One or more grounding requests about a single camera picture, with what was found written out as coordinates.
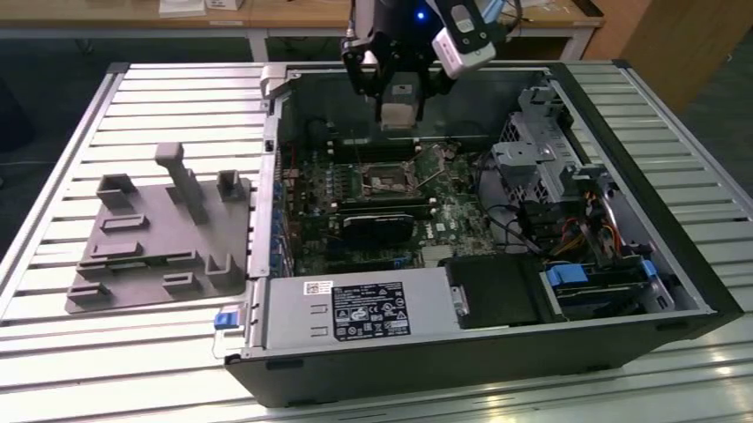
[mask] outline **table surface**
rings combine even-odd
[[[4,27],[345,28],[350,0],[246,0],[239,11],[207,10],[206,16],[159,18],[159,0],[3,0]],[[601,26],[572,0],[525,9],[524,27]]]

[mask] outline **slotted metal table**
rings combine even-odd
[[[568,65],[746,310],[742,318],[618,370],[266,409],[223,369],[222,356],[240,347],[240,333],[219,344],[214,339],[218,308],[243,297],[86,315],[64,312],[103,174],[127,172],[138,185],[167,183],[152,162],[155,144],[164,141],[183,143],[186,166],[199,179],[235,168],[254,180],[260,166],[262,64],[114,66],[0,264],[0,421],[749,419],[750,199],[633,70],[610,62]],[[576,134],[597,159],[585,134]],[[248,242],[252,249],[252,231]]]

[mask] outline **wooden table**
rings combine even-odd
[[[350,0],[252,0],[251,44],[255,60],[268,61],[270,37],[342,36],[347,26]],[[604,18],[590,17],[572,0],[553,0],[524,10],[526,21],[513,37],[566,38],[560,58],[577,60]]]
[[[252,0],[239,11],[160,19],[159,0],[0,0],[0,39],[248,38]]]

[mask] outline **motherboard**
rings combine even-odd
[[[393,157],[357,140],[303,157],[291,150],[282,177],[297,276],[435,267],[499,249],[475,194],[481,155],[451,140],[401,146]],[[395,152],[405,160],[375,161]]]

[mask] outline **wooden cabinet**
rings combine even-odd
[[[753,0],[593,0],[606,22],[585,59],[630,62],[676,113],[753,25]]]

